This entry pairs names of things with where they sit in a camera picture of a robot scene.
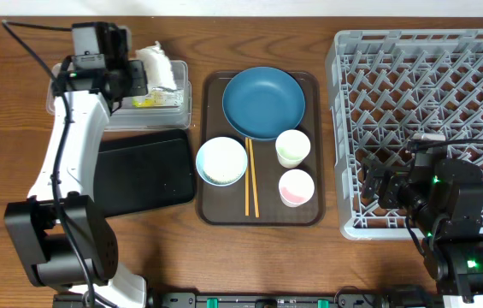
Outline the white tissue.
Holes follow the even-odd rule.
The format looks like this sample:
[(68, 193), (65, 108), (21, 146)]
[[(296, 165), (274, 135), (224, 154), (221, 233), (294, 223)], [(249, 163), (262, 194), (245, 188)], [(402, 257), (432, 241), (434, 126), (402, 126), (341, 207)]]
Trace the white tissue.
[(177, 90), (172, 63), (158, 41), (151, 46), (136, 50), (135, 55), (143, 63), (149, 92), (155, 89)]

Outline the yellow silver snack wrapper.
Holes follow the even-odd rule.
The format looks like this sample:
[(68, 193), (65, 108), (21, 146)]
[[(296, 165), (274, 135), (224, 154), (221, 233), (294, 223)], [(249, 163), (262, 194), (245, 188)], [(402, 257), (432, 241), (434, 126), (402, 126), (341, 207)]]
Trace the yellow silver snack wrapper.
[(163, 89), (153, 89), (145, 96), (132, 99), (134, 108), (176, 108), (184, 102), (182, 90), (166, 91)]

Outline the pink-lined paper cup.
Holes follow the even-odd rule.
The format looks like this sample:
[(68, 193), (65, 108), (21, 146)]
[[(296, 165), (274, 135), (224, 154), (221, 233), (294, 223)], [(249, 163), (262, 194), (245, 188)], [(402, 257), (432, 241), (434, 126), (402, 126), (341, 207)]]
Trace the pink-lined paper cup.
[(301, 169), (286, 171), (280, 177), (278, 188), (283, 204), (292, 208), (306, 204), (315, 193), (312, 177)]

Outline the cream paper cup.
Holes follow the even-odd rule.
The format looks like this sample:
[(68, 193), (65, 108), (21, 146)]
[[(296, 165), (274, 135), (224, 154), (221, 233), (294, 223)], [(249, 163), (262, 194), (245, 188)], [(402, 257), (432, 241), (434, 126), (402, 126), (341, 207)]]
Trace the cream paper cup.
[(296, 129), (286, 130), (275, 140), (278, 161), (288, 169), (297, 167), (309, 155), (310, 148), (309, 137)]

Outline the light blue bowl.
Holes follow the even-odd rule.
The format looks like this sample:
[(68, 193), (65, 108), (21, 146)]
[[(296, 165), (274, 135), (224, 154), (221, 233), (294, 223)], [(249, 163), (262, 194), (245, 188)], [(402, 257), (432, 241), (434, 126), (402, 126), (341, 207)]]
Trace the light blue bowl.
[(208, 184), (217, 187), (232, 185), (245, 174), (248, 158), (245, 148), (229, 137), (206, 141), (196, 155), (196, 169)]

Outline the rice grains pile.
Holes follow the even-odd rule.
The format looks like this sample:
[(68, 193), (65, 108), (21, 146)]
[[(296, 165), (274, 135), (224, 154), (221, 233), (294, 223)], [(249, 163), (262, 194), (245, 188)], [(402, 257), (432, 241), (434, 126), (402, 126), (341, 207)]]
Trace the rice grains pile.
[(211, 182), (226, 185), (245, 172), (246, 155), (237, 147), (211, 147), (203, 160), (203, 172)]

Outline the dark blue plate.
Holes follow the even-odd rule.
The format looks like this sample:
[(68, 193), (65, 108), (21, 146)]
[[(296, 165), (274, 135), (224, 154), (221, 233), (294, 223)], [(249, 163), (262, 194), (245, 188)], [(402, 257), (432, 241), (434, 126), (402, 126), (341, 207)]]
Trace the dark blue plate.
[(238, 133), (269, 141), (300, 124), (306, 101), (302, 87), (287, 72), (254, 67), (236, 74), (227, 83), (222, 109)]

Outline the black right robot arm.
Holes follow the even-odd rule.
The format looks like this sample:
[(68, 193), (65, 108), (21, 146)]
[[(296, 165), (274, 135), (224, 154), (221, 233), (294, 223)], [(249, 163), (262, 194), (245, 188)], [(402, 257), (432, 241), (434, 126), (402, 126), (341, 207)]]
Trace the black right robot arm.
[(362, 196), (406, 213), (406, 228), (423, 234), (415, 246), (441, 295), (472, 304), (483, 295), (483, 174), (447, 156), (445, 143), (416, 144), (408, 167), (362, 160)]

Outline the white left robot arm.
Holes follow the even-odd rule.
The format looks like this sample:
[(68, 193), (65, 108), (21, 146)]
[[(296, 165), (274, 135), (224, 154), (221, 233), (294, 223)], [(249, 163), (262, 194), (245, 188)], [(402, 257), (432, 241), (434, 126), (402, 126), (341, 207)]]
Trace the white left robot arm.
[(147, 282), (118, 257), (117, 239), (94, 201), (97, 155), (114, 99), (109, 72), (65, 59), (53, 68), (55, 120), (38, 178), (4, 222), (35, 287), (68, 294), (67, 305), (144, 307)]

